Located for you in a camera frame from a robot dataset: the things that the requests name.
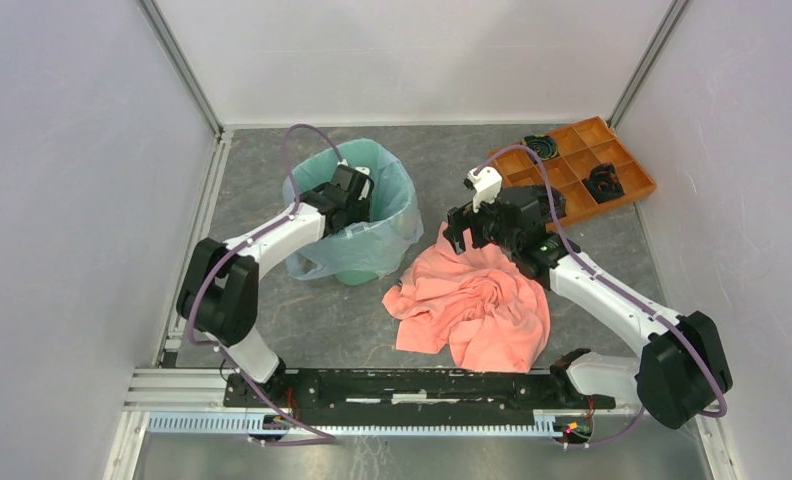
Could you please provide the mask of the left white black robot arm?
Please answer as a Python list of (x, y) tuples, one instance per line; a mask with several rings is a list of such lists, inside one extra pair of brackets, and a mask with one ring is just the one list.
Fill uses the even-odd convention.
[(261, 279), (305, 246), (370, 220), (374, 181), (367, 167), (338, 162), (327, 182), (301, 193), (265, 224), (225, 241), (205, 238), (191, 254), (175, 304), (187, 321), (250, 380), (247, 392), (262, 407), (286, 394), (282, 364), (255, 327)]

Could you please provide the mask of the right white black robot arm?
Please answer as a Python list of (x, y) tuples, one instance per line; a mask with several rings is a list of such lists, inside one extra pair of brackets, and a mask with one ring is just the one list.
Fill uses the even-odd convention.
[(451, 208), (444, 238), (454, 252), (496, 246), (526, 278), (583, 308), (632, 350), (630, 357), (576, 350), (559, 360), (552, 400), (574, 408), (588, 396), (642, 407), (678, 429), (696, 416), (727, 412), (731, 371), (715, 322), (681, 314), (638, 293), (599, 267), (562, 230), (553, 194), (542, 186), (509, 187), (494, 198)]

